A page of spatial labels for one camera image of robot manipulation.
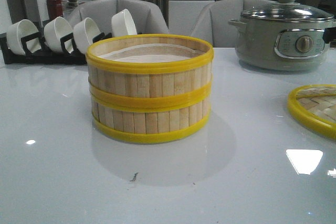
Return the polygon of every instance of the bamboo steamer lid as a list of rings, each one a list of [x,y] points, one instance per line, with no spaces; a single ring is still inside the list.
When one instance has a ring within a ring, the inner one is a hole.
[[[298,87],[288,95],[291,115],[307,128],[336,140],[336,85]]]

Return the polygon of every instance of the electric cooking pot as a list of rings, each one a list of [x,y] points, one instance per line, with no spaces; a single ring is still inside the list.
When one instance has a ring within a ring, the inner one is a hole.
[[[334,16],[295,0],[278,0],[242,11],[229,24],[238,29],[240,60],[275,70],[310,70],[327,57],[335,39]]]

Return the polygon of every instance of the pot handle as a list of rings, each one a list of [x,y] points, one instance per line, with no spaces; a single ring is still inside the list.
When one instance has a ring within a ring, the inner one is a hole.
[[[323,40],[326,44],[336,40],[336,27],[329,27],[324,29]]]
[[[240,20],[237,20],[237,19],[230,19],[230,20],[228,21],[228,23],[229,23],[230,25],[233,25],[233,26],[237,27],[238,31],[240,31],[240,32],[242,32],[242,33],[244,33],[245,30],[246,30],[246,26],[247,26],[247,24],[244,23],[244,22],[241,22]]]

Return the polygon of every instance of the red container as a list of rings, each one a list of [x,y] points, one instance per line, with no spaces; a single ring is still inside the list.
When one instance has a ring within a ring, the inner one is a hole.
[[[47,7],[50,20],[53,20],[58,16],[63,17],[61,0],[47,0]]]

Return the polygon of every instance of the bamboo steamer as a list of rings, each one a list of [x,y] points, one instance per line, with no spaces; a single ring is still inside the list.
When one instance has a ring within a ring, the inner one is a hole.
[[[145,34],[105,39],[86,53],[92,115],[108,136],[133,143],[184,138],[209,117],[212,45]]]

